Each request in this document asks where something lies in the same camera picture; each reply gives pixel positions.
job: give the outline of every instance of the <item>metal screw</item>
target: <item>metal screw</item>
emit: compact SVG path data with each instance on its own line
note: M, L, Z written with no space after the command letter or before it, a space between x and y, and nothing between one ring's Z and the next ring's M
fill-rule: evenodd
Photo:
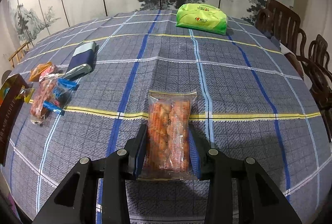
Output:
M209 150L209 154L212 155L212 156L218 155L218 150L217 150L217 149L214 149L214 148L211 148L211 149Z
M88 162L89 162L89 158L88 157L83 157L83 158L80 159L80 163L81 164L86 164Z
M246 162L249 163L249 164L254 164L255 163L255 159L252 158L252 157L248 157L248 158L246 158Z
M126 151L125 149L119 149L119 150L117 151L117 154L118 154L119 156L123 156L123 155L127 154L127 151Z

